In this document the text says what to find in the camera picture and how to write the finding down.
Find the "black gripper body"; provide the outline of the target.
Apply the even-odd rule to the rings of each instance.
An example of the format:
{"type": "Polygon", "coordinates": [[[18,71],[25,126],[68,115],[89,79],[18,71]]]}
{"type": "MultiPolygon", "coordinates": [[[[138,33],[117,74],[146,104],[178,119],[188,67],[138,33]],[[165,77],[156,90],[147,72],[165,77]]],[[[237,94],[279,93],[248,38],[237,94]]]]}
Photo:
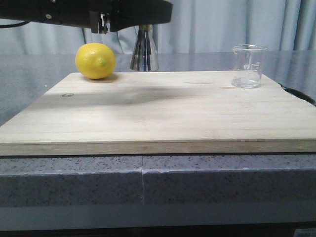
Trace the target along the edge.
{"type": "Polygon", "coordinates": [[[139,25],[171,21],[166,0],[2,0],[2,19],[89,28],[93,33],[117,32],[139,25]]]}

